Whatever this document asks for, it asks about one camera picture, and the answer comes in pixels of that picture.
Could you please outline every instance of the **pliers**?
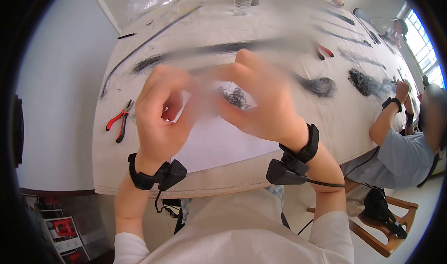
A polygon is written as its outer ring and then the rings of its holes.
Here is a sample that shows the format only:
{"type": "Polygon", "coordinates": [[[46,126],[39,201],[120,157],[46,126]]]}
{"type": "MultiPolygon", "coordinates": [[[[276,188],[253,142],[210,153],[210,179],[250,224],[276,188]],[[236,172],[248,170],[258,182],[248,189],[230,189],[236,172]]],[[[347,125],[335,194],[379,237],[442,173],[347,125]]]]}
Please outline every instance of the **pliers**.
{"type": "Polygon", "coordinates": [[[333,52],[330,51],[330,49],[327,49],[327,48],[323,47],[322,45],[320,45],[320,44],[317,43],[317,42],[315,42],[315,49],[316,49],[316,54],[318,55],[318,57],[319,57],[321,60],[324,60],[325,57],[321,54],[321,52],[320,52],[319,49],[324,50],[325,52],[327,52],[328,55],[330,55],[331,57],[334,57],[334,54],[333,54],[333,52]]]}
{"type": "Polygon", "coordinates": [[[133,107],[134,102],[132,101],[132,99],[129,100],[129,102],[126,105],[126,108],[124,108],[121,113],[119,113],[118,116],[114,117],[113,119],[111,119],[108,123],[107,126],[105,127],[106,131],[109,131],[110,128],[112,127],[112,124],[114,122],[116,122],[117,120],[119,120],[121,117],[123,117],[122,122],[121,122],[121,130],[119,131],[119,135],[118,138],[116,139],[116,143],[119,144],[121,143],[121,141],[124,138],[124,131],[126,129],[126,119],[127,119],[127,115],[129,115],[129,110],[133,107]]]}

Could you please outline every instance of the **seated person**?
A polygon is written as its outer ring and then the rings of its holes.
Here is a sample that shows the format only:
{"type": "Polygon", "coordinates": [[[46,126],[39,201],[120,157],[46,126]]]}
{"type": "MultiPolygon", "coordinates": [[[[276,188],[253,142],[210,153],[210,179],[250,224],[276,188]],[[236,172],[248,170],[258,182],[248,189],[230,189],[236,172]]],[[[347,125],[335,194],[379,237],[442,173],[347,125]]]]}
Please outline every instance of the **seated person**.
{"type": "Polygon", "coordinates": [[[406,40],[405,35],[408,32],[408,26],[402,19],[388,19],[388,18],[371,18],[370,24],[383,35],[383,38],[390,41],[391,43],[400,47],[400,41],[398,34],[403,35],[404,40],[406,40]]]}
{"type": "Polygon", "coordinates": [[[434,155],[446,146],[447,93],[436,84],[426,88],[419,114],[423,133],[414,132],[411,102],[406,102],[409,119],[406,136],[402,136],[391,126],[401,104],[406,101],[408,90],[407,83],[397,82],[398,100],[394,99],[396,102],[390,102],[383,109],[369,131],[378,147],[343,164],[341,168],[346,178],[387,189],[414,187],[425,179],[434,155]]]}

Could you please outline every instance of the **black pen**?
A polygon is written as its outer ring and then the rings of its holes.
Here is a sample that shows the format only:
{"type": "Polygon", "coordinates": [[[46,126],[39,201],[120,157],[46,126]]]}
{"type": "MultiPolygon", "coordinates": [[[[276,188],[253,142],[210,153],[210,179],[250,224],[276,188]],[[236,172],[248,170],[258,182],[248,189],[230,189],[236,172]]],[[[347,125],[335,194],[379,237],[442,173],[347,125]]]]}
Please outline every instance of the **black pen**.
{"type": "Polygon", "coordinates": [[[121,36],[121,37],[118,37],[118,39],[121,39],[121,38],[126,38],[126,37],[129,37],[129,36],[134,36],[136,33],[131,33],[131,34],[127,34],[127,35],[124,35],[124,36],[121,36]]]}

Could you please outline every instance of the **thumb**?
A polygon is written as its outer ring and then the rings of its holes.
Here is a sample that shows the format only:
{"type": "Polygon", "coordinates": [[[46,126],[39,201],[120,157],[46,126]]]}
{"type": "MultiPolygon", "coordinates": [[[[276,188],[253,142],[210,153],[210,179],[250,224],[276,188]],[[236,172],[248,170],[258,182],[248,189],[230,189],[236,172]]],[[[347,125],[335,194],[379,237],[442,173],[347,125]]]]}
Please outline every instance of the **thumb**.
{"type": "Polygon", "coordinates": [[[243,110],[229,104],[228,101],[221,96],[216,96],[215,102],[221,118],[235,127],[238,127],[239,130],[244,130],[247,123],[247,115],[243,110]]]}
{"type": "Polygon", "coordinates": [[[179,133],[189,134],[193,128],[199,114],[198,101],[199,100],[195,98],[194,95],[188,99],[182,114],[174,124],[174,129],[179,133]]]}

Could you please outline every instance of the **black bag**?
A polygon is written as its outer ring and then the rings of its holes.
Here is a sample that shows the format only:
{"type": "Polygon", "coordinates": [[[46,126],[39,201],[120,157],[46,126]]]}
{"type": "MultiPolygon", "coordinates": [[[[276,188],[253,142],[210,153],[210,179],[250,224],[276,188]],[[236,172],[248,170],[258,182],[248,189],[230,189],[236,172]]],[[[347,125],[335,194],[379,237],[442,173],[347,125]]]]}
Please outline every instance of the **black bag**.
{"type": "Polygon", "coordinates": [[[383,189],[374,187],[366,195],[365,210],[362,212],[365,216],[374,220],[383,222],[386,226],[400,238],[407,238],[402,225],[396,221],[391,211],[388,209],[387,199],[385,197],[385,191],[383,189]]]}

